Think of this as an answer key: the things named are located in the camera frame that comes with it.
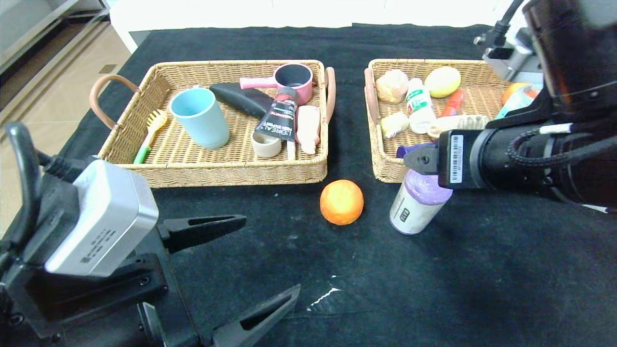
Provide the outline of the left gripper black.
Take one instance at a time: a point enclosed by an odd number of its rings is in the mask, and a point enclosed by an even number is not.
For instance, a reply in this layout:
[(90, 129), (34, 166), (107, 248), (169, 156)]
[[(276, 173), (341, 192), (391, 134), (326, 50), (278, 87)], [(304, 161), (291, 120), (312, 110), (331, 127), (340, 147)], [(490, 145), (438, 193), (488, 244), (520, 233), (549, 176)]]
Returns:
[[(108, 277), (16, 262), (1, 279), (3, 347), (197, 347), (169, 254), (245, 227), (244, 215), (166, 219)], [(291, 288), (213, 331), (214, 347), (253, 347), (291, 310)]]

